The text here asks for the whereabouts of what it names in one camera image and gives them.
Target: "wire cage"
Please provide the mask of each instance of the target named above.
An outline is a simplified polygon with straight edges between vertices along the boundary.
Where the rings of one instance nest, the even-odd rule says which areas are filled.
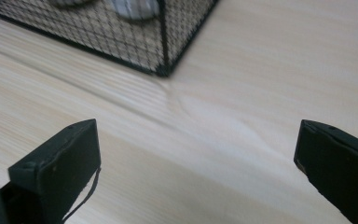
[[[150,0],[0,0],[0,19],[146,74],[168,77],[218,2],[153,0],[152,17],[138,13],[140,18],[133,18],[117,11],[117,1]]]

